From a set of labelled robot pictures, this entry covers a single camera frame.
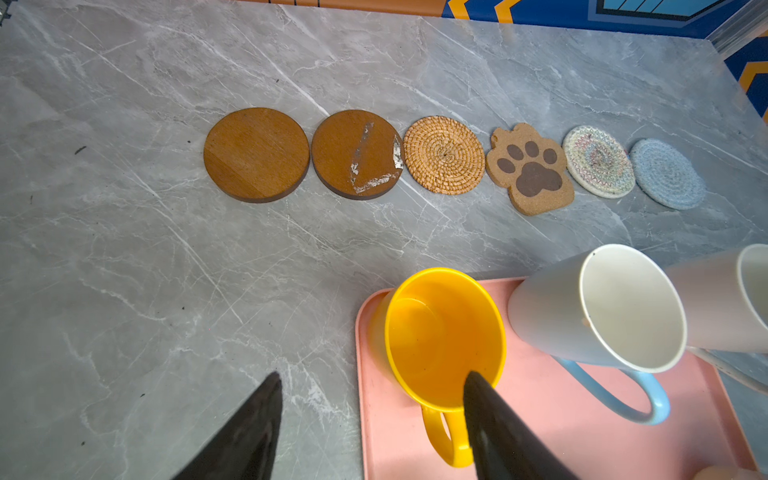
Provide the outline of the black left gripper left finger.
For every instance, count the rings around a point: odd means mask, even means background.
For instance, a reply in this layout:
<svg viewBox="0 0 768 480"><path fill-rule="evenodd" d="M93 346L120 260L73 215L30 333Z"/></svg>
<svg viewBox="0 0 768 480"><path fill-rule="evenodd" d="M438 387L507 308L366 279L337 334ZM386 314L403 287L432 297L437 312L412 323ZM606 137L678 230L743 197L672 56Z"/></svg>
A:
<svg viewBox="0 0 768 480"><path fill-rule="evenodd" d="M269 479L282 418L282 382L270 373L230 420L175 477Z"/></svg>

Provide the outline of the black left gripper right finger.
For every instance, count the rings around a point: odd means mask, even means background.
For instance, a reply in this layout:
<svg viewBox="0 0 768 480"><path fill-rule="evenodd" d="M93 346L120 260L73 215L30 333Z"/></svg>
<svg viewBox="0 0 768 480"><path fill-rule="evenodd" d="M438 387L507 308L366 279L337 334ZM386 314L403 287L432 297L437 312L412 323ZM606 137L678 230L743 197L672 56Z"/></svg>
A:
<svg viewBox="0 0 768 480"><path fill-rule="evenodd" d="M475 371L463 388L468 438L479 479L574 479L496 390Z"/></svg>

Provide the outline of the cork paw print coaster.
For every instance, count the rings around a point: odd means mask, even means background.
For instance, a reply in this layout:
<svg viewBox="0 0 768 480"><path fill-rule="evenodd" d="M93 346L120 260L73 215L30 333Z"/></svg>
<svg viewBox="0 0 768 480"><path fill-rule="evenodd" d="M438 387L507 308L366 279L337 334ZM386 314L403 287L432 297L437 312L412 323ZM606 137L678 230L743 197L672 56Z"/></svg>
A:
<svg viewBox="0 0 768 480"><path fill-rule="evenodd" d="M575 198L567 160L556 141L542 137L526 123L511 130L495 129L486 155L491 180L508 191L513 206L535 216L570 205Z"/></svg>

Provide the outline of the matte round wooden coaster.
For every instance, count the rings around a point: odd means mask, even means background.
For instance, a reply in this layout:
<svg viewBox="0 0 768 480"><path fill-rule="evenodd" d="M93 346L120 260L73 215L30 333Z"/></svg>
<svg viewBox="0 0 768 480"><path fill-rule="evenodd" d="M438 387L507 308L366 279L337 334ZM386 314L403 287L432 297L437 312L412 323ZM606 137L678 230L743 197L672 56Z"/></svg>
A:
<svg viewBox="0 0 768 480"><path fill-rule="evenodd" d="M267 203L286 197L305 178L310 147L290 116L270 108L226 115L209 131L203 148L206 171L227 195Z"/></svg>

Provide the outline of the woven rattan round coaster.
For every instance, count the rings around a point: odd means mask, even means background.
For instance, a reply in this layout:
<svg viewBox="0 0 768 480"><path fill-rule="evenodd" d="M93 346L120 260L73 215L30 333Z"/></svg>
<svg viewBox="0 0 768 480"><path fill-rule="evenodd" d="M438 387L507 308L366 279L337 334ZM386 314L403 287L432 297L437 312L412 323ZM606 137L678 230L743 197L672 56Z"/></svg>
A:
<svg viewBox="0 0 768 480"><path fill-rule="evenodd" d="M485 154L477 136L463 123L444 116L424 117L409 127L404 157L414 180L438 194L467 193L485 173Z"/></svg>

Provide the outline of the multicolour woven round coaster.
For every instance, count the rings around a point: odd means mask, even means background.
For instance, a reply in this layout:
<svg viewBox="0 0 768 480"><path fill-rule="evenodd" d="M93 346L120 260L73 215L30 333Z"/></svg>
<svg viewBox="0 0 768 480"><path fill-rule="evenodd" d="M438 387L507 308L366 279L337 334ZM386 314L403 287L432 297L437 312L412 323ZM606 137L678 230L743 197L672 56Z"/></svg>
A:
<svg viewBox="0 0 768 480"><path fill-rule="evenodd" d="M562 148L569 173L590 193L617 199L633 190L632 163L622 145L606 131L588 125L574 127Z"/></svg>

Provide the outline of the glossy round wooden coaster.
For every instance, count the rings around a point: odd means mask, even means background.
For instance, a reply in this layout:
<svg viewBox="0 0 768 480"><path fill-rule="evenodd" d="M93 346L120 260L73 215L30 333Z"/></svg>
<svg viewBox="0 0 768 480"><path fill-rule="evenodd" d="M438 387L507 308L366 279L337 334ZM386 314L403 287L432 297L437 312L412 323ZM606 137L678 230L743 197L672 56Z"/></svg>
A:
<svg viewBox="0 0 768 480"><path fill-rule="evenodd" d="M353 200L390 191L405 169L403 140L384 118L365 110L344 110L316 129L311 155L323 184Z"/></svg>

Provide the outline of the light blue woven coaster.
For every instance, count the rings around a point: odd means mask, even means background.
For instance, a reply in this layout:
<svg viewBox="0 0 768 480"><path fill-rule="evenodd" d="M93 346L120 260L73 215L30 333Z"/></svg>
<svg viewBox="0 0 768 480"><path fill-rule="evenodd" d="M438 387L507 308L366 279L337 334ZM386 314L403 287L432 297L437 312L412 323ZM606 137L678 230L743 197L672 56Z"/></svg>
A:
<svg viewBox="0 0 768 480"><path fill-rule="evenodd" d="M690 210L706 196L706 185L691 161L659 139L638 140L629 153L636 182L657 203Z"/></svg>

